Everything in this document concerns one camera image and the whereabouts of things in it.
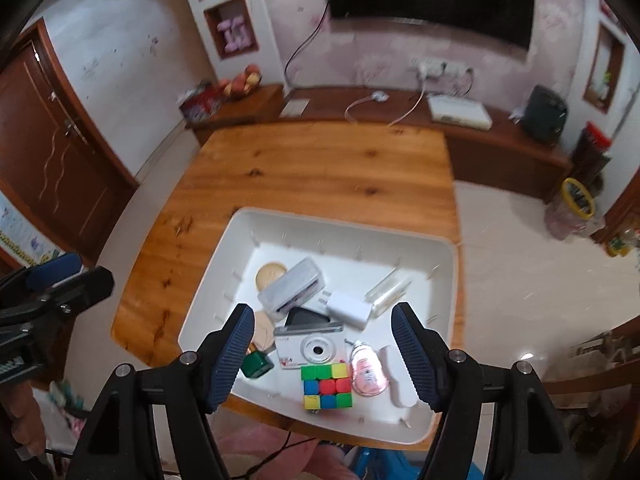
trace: white paper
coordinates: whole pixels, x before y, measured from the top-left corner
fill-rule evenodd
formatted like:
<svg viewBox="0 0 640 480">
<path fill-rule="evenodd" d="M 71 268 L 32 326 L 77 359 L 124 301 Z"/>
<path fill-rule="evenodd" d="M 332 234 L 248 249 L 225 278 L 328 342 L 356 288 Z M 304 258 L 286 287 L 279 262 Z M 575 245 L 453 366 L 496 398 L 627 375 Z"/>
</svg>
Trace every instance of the white paper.
<svg viewBox="0 0 640 480">
<path fill-rule="evenodd" d="M 28 267 L 48 262 L 64 252 L 31 225 L 1 192 L 0 247 Z"/>
<path fill-rule="evenodd" d="M 305 111 L 306 106 L 309 104 L 310 99 L 292 99 L 282 109 L 281 117 L 300 117 L 302 112 Z"/>
</svg>

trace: blue gripper pad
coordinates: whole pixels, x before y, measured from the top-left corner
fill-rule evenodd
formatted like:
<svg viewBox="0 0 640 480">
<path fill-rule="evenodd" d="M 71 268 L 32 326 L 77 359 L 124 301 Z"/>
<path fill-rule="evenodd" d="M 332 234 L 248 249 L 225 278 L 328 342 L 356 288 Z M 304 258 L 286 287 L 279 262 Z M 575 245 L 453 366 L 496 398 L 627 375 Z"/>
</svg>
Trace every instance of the blue gripper pad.
<svg viewBox="0 0 640 480">
<path fill-rule="evenodd" d="M 66 280 L 82 269 L 82 260 L 76 253 L 65 253 L 54 260 L 29 269 L 24 285 L 35 292 L 43 292 L 46 288 Z"/>
<path fill-rule="evenodd" d="M 203 354 L 202 348 L 213 337 L 215 341 L 212 346 L 217 347 L 210 364 L 207 359 L 203 360 L 203 365 L 211 366 L 209 392 L 206 395 L 208 413 L 214 412 L 231 393 L 246 350 L 254 337 L 254 323 L 254 311 L 247 304 L 238 304 L 222 329 L 209 334 L 200 346 L 198 353 Z"/>
<path fill-rule="evenodd" d="M 434 412 L 442 410 L 449 378 L 444 357 L 449 350 L 437 332 L 425 329 L 408 303 L 398 303 L 391 313 L 391 332 L 415 391 Z"/>
</svg>

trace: trash bin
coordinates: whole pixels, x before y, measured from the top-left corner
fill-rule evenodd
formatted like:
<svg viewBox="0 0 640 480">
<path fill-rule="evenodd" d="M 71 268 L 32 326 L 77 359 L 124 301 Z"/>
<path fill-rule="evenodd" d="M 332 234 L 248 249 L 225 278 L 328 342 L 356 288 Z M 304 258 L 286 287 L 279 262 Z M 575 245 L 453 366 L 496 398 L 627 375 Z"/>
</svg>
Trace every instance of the trash bin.
<svg viewBox="0 0 640 480">
<path fill-rule="evenodd" d="M 566 178 L 545 210 L 545 224 L 558 240 L 582 231 L 595 213 L 589 191 L 574 178 Z"/>
<path fill-rule="evenodd" d="M 574 168 L 569 176 L 589 187 L 611 160 L 607 151 L 610 146 L 611 140 L 595 124 L 588 122 L 571 156 Z"/>
</svg>

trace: green perfume bottle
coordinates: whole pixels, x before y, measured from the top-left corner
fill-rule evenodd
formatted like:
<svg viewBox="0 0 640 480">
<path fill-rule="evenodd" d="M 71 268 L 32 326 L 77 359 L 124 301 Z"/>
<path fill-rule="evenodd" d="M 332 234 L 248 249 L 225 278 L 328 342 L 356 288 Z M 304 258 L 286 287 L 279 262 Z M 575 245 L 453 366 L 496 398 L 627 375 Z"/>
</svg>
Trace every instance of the green perfume bottle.
<svg viewBox="0 0 640 480">
<path fill-rule="evenodd" d="M 270 359 L 250 343 L 240 369 L 246 378 L 257 379 L 273 368 Z"/>
</svg>

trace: yellow lid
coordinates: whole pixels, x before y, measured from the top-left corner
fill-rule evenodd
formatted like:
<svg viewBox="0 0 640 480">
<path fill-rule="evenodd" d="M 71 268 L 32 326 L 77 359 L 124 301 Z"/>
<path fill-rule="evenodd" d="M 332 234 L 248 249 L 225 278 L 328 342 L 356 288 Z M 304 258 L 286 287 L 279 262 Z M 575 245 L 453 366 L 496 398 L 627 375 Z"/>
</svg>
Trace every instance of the yellow lid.
<svg viewBox="0 0 640 480">
<path fill-rule="evenodd" d="M 587 202 L 589 203 L 588 211 L 584 211 L 575 202 L 575 198 L 572 195 L 572 187 L 577 187 L 580 194 L 587 200 Z M 571 177 L 566 178 L 562 182 L 562 187 L 560 191 L 561 191 L 562 200 L 564 200 L 564 203 L 567 204 L 569 206 L 569 209 L 571 209 L 571 211 L 577 214 L 580 218 L 582 218 L 583 220 L 588 220 L 594 215 L 596 208 L 593 203 L 593 198 L 591 197 L 591 193 L 589 193 L 587 188 L 585 188 L 580 182 L 578 182 L 577 180 Z"/>
</svg>

